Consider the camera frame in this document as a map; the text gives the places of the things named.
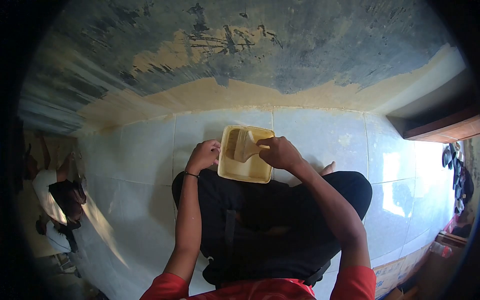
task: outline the plastic bottle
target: plastic bottle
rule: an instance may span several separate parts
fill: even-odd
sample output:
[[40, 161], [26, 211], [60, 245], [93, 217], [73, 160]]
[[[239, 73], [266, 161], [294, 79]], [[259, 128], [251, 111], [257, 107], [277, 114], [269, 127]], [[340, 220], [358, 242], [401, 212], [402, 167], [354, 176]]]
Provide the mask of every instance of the plastic bottle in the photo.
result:
[[430, 246], [430, 252], [436, 253], [441, 257], [447, 258], [447, 257], [450, 257], [450, 255], [452, 255], [452, 248], [448, 246], [444, 246], [434, 241]]

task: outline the hand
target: hand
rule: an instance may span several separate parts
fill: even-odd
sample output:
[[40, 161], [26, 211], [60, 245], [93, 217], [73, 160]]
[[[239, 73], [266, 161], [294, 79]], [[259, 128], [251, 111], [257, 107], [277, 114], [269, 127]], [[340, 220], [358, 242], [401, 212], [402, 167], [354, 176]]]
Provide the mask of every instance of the hand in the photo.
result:
[[185, 171], [198, 175], [201, 170], [209, 166], [218, 165], [218, 155], [220, 154], [220, 143], [216, 140], [208, 140], [197, 144], [190, 156]]
[[285, 136], [258, 140], [257, 146], [260, 145], [270, 146], [270, 149], [262, 149], [258, 155], [274, 168], [284, 169], [293, 174], [297, 166], [305, 163], [300, 152]]

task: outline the white shirt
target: white shirt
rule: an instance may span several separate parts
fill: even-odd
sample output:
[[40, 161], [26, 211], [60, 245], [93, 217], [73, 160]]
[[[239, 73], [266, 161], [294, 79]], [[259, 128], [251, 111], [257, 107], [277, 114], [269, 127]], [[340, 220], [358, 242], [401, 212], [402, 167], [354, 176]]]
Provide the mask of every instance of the white shirt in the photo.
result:
[[48, 242], [50, 243], [50, 245], [52, 245], [53, 248], [65, 253], [72, 251], [72, 249], [70, 248], [70, 244], [68, 243], [67, 237], [63, 233], [59, 233], [57, 231], [52, 221], [48, 221], [47, 223], [46, 235]]
[[43, 209], [54, 220], [67, 225], [67, 217], [48, 191], [48, 186], [57, 182], [55, 170], [41, 170], [33, 179], [32, 185]]

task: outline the paintbrush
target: paintbrush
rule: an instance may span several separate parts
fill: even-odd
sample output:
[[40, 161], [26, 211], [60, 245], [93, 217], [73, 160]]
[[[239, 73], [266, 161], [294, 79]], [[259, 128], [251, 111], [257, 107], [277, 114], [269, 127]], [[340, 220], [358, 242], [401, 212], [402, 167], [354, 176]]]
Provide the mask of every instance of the paintbrush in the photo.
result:
[[253, 155], [259, 154], [262, 149], [269, 148], [270, 147], [266, 145], [257, 146], [253, 139], [253, 133], [250, 130], [240, 129], [234, 148], [233, 159], [244, 163]]

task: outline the foot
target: foot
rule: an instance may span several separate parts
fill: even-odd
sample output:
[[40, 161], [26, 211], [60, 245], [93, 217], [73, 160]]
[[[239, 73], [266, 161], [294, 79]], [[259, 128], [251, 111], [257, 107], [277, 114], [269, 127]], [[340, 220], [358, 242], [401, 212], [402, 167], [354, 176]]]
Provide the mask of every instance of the foot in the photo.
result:
[[327, 174], [333, 173], [335, 171], [336, 162], [332, 161], [332, 163], [326, 166], [322, 171], [319, 172], [320, 176], [325, 176]]

